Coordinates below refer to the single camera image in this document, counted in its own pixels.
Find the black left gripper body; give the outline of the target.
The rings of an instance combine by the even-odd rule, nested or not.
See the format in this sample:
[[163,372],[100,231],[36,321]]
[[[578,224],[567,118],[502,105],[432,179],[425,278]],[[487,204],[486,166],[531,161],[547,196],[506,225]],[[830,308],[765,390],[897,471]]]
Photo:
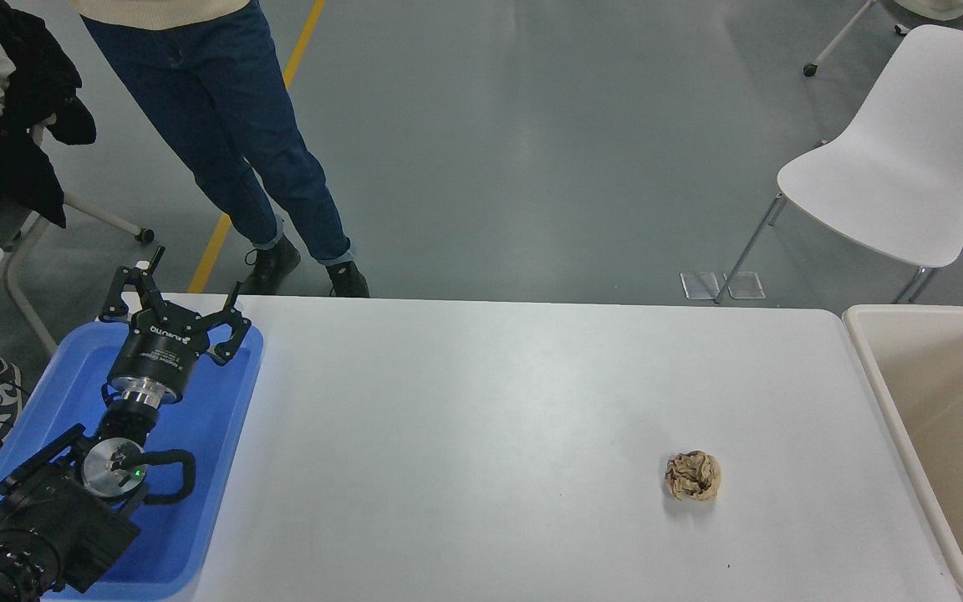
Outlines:
[[216,327],[213,317],[187,309],[171,311],[166,321],[153,309],[134,313],[112,365],[112,389],[124,392],[155,382],[164,395],[183,395]]

